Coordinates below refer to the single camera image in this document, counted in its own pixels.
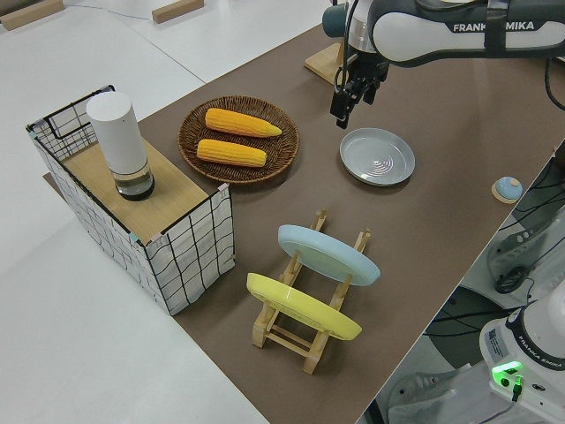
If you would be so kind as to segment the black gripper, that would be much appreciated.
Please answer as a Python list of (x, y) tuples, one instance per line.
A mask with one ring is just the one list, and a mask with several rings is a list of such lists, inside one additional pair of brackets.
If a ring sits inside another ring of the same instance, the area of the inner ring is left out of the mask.
[[(372, 105), (378, 90), (388, 76), (389, 62), (378, 54), (354, 50), (347, 58), (347, 82), (366, 83), (363, 101)], [(330, 114), (336, 118), (336, 125), (346, 129), (350, 114), (358, 104), (358, 97), (349, 85), (334, 92)]]

